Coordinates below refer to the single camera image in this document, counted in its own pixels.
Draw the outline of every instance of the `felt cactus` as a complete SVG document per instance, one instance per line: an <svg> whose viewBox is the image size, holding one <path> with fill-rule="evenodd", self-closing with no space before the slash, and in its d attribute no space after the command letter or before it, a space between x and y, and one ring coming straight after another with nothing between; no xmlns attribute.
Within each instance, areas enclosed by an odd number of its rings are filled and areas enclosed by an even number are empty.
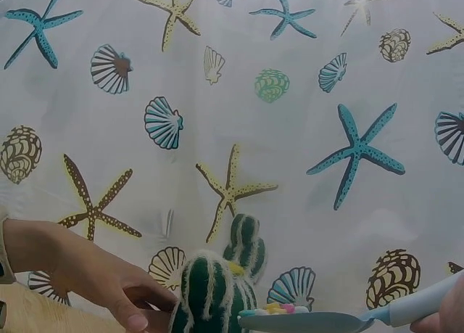
<svg viewBox="0 0 464 333"><path fill-rule="evenodd" d="M249 332L239 326L237 316L257 307L253 279L261 274L266 261L258 229L255 218L237 215L224 257L202 250L187 261L170 333Z"/></svg>
<svg viewBox="0 0 464 333"><path fill-rule="evenodd" d="M264 241L258 237L260 222L250 215L239 213L232 221L231 241L223 257L240 265L256 284L267 261Z"/></svg>

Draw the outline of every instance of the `finger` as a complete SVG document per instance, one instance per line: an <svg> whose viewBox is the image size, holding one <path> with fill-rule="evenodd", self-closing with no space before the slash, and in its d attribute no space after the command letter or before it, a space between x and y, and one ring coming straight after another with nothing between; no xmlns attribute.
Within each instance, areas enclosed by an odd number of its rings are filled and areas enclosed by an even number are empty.
<svg viewBox="0 0 464 333"><path fill-rule="evenodd" d="M124 291L119 288L114 293L107 295L107 308L116 318L116 321L128 331L136 333L142 332L148 326L148 320L125 295Z"/></svg>
<svg viewBox="0 0 464 333"><path fill-rule="evenodd" d="M438 313L414 322L410 327L414 333L443 333L440 329L440 316Z"/></svg>
<svg viewBox="0 0 464 333"><path fill-rule="evenodd" d="M150 304L148 304L147 302L143 301L143 300L137 300L135 302L133 302L134 305L139 308L139 309L143 309L143 310L154 310L153 307L150 306Z"/></svg>
<svg viewBox="0 0 464 333"><path fill-rule="evenodd" d="M169 329L171 315L164 311L144 311L149 325L146 328L148 333L166 333Z"/></svg>
<svg viewBox="0 0 464 333"><path fill-rule="evenodd" d="M178 302L177 297L168 289L161 286L150 275L142 281L142 286L146 287L145 301L155 305L162 311L171 312Z"/></svg>

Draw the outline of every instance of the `fingernail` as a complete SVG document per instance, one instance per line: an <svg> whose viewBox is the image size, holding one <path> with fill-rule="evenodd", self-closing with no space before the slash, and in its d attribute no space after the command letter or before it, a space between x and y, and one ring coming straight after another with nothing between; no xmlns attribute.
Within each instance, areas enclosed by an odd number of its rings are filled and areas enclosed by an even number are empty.
<svg viewBox="0 0 464 333"><path fill-rule="evenodd" d="M148 326L148 320L142 315L132 315L128 318L128 326L135 332L141 332Z"/></svg>

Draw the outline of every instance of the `spoon handle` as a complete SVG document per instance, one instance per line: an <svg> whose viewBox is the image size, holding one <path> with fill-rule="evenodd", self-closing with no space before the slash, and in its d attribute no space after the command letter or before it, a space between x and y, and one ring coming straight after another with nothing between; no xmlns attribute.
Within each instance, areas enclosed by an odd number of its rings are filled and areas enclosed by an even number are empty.
<svg viewBox="0 0 464 333"><path fill-rule="evenodd" d="M464 271L460 271L412 295L393 300L389 304L392 327L411 324L420 318L438 312L444 296L454 287Z"/></svg>

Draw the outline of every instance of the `human hand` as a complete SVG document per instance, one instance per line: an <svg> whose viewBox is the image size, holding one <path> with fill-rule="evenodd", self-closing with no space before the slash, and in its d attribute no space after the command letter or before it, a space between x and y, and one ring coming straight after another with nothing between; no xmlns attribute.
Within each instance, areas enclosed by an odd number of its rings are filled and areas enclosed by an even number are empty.
<svg viewBox="0 0 464 333"><path fill-rule="evenodd" d="M149 322L148 327L145 328L146 333L167 333L171 319L170 313L156 310L142 310L142 312Z"/></svg>
<svg viewBox="0 0 464 333"><path fill-rule="evenodd" d="M52 281L108 308L129 332L166 333L177 298L147 272L74 233L64 235ZM152 304L161 311L155 311Z"/></svg>
<svg viewBox="0 0 464 333"><path fill-rule="evenodd" d="M15 273L45 271L59 294L108 308L131 333L167 332L177 298L143 269L51 222L6 220L4 243Z"/></svg>
<svg viewBox="0 0 464 333"><path fill-rule="evenodd" d="M411 324L414 333L462 333L464 331L464 276L442 301L438 313Z"/></svg>

